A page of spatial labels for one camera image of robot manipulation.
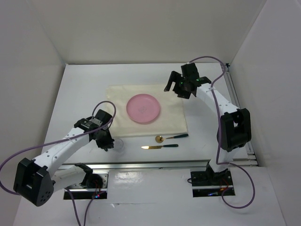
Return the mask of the clear plastic cup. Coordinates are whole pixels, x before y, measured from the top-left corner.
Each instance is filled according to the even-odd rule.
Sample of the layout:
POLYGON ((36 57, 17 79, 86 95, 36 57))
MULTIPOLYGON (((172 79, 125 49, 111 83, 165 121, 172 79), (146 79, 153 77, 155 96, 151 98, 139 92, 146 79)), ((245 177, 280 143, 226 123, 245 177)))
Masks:
POLYGON ((115 139, 114 142, 114 147, 113 150, 117 152, 122 152, 124 149, 124 142, 121 139, 115 139))

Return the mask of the cream cloth placemat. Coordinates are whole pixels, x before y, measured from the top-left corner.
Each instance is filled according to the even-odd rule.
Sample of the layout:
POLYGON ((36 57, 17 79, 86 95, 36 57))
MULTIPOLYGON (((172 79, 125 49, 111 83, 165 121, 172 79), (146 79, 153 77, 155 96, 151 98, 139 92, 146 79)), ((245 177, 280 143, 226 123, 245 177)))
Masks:
POLYGON ((171 92, 164 92, 165 85, 114 85, 106 90, 107 99, 116 106, 117 113, 110 132, 113 137, 144 137, 186 133, 183 101, 171 92), (149 123, 132 120, 126 105, 130 98, 139 94, 154 97, 159 105, 158 116, 149 123))

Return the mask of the pink plate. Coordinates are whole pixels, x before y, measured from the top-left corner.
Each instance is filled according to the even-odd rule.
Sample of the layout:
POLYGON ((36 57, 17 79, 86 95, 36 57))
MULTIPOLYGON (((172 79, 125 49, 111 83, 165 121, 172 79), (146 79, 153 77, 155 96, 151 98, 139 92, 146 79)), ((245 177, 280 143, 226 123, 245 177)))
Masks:
POLYGON ((140 124, 149 124, 156 120, 160 114, 159 101, 149 94, 137 94, 129 99, 126 112, 129 118, 140 124))

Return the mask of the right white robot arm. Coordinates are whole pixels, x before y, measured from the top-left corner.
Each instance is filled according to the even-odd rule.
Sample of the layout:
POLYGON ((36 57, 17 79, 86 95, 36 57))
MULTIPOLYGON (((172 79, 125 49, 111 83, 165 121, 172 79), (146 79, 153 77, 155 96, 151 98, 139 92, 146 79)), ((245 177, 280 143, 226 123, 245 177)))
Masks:
POLYGON ((194 63, 182 65, 181 70, 181 73, 171 72, 164 91, 168 92, 174 84, 173 92, 178 97, 189 99, 193 95, 216 113, 218 150, 205 170, 206 181, 215 185, 228 171, 238 150, 251 140, 250 112, 228 101, 207 77, 200 77, 194 63))

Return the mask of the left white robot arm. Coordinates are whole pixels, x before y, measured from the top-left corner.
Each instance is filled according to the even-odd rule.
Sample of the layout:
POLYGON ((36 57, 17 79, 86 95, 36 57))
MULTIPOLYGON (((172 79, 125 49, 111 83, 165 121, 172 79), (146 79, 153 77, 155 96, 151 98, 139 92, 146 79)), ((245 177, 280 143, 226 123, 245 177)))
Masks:
POLYGON ((14 191, 39 207, 53 193, 71 185, 99 188, 103 183, 101 177, 87 165, 75 163, 65 170, 60 170, 60 167, 91 141, 105 151, 113 148, 114 139, 108 128, 112 119, 109 113, 98 110, 95 116, 77 121, 70 132, 49 150, 32 160, 22 159, 17 166, 14 191))

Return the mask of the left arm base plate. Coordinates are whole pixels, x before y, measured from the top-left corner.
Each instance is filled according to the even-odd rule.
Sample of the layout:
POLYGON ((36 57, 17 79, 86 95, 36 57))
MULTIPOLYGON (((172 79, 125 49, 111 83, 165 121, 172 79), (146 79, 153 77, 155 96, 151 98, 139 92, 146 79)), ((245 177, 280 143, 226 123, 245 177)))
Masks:
POLYGON ((68 187, 75 200, 107 199, 109 173, 107 171, 95 171, 87 185, 74 184, 68 187))

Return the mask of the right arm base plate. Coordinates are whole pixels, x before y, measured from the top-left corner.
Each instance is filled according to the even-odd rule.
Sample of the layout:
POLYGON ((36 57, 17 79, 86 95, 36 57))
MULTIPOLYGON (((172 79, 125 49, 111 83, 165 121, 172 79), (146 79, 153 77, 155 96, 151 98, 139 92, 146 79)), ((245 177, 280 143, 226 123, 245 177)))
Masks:
POLYGON ((231 172, 218 179, 210 180, 204 171, 191 171, 187 182, 192 186, 193 197, 235 196, 231 172))

